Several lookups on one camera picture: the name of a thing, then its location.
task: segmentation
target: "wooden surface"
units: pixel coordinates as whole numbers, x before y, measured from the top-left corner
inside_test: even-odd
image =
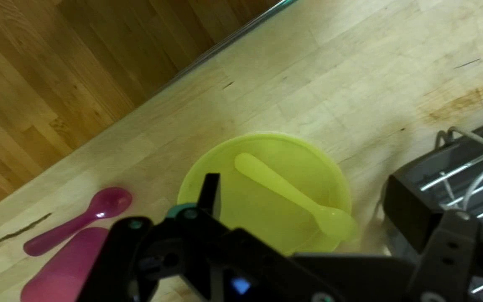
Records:
[[[0,0],[0,199],[277,0]]]
[[[376,201],[389,172],[434,132],[483,124],[483,0],[300,0],[163,90],[0,202],[0,300],[50,258],[22,243],[124,184],[127,212],[161,221],[191,162],[255,130],[298,135],[335,159],[364,233],[342,249],[379,253]],[[184,293],[176,281],[163,296]]]

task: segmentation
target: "yellow spoon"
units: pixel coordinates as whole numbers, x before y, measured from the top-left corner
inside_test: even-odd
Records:
[[[357,223],[350,214],[339,207],[327,207],[315,202],[258,157],[241,152],[235,157],[235,167],[260,186],[308,211],[320,229],[332,239],[342,241],[355,236]]]

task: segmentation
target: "yellow bowl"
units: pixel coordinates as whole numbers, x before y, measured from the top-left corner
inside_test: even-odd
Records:
[[[340,167],[308,142],[285,134],[248,134],[209,149],[188,170],[178,202],[194,202],[204,174],[220,172],[221,223],[248,229],[283,254],[335,249],[339,241],[329,239],[310,212],[236,170],[235,157],[240,152],[256,155],[322,206],[350,212]]]

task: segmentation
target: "butcher block countertop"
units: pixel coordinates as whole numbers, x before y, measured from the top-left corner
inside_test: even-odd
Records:
[[[362,226],[340,251],[382,253],[386,177],[451,124],[483,124],[483,0],[298,0],[0,202],[0,238],[52,212],[0,241],[0,300],[18,300],[57,251],[27,256],[23,241],[84,211],[97,189],[126,186],[124,214],[157,223],[203,152],[261,130],[339,162]],[[171,285],[157,300],[184,295]]]

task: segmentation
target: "pink plastic spoon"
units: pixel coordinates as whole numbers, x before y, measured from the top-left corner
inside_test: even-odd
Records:
[[[25,241],[23,249],[27,254],[38,256],[94,219],[117,216],[131,204],[131,199],[131,192],[124,187],[104,187],[92,196],[85,212]]]

